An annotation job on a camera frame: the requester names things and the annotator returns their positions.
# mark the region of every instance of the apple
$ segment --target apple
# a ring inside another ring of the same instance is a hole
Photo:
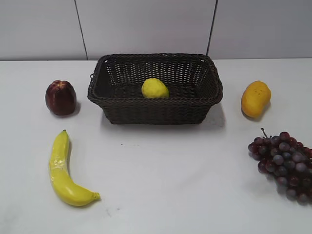
[[[69,115],[76,108],[76,93],[68,81],[55,80],[45,93],[45,103],[58,116]]]

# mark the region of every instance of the fake fruit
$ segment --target fake fruit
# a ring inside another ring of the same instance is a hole
[[[242,99],[241,106],[245,115],[251,118],[259,117],[271,99],[271,91],[261,81],[255,81],[248,85]]]
[[[69,137],[63,130],[54,140],[52,154],[49,160],[49,171],[52,187],[56,194],[66,203],[73,206],[84,206],[100,199],[99,193],[93,193],[70,178],[67,171]]]
[[[301,203],[312,199],[312,151],[289,133],[279,136],[257,137],[248,146],[262,174],[274,176],[277,185],[287,188],[286,196]]]
[[[76,93],[68,81],[55,80],[45,93],[45,103],[58,116],[69,115],[76,108]]]
[[[149,78],[142,85],[142,94],[145,98],[168,98],[169,91],[157,78]]]

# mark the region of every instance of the mango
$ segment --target mango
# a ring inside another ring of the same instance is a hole
[[[255,81],[248,85],[241,99],[242,111],[251,118],[261,116],[271,99],[271,91],[262,81]]]

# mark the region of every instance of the lemon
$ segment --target lemon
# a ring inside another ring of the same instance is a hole
[[[169,91],[157,78],[149,78],[142,85],[142,94],[145,98],[168,98]]]

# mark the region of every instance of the yellow banana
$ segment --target yellow banana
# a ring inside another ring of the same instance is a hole
[[[84,206],[100,199],[99,193],[76,185],[70,178],[67,171],[68,150],[69,137],[64,130],[55,138],[49,160],[50,179],[54,191],[63,201],[73,206]]]

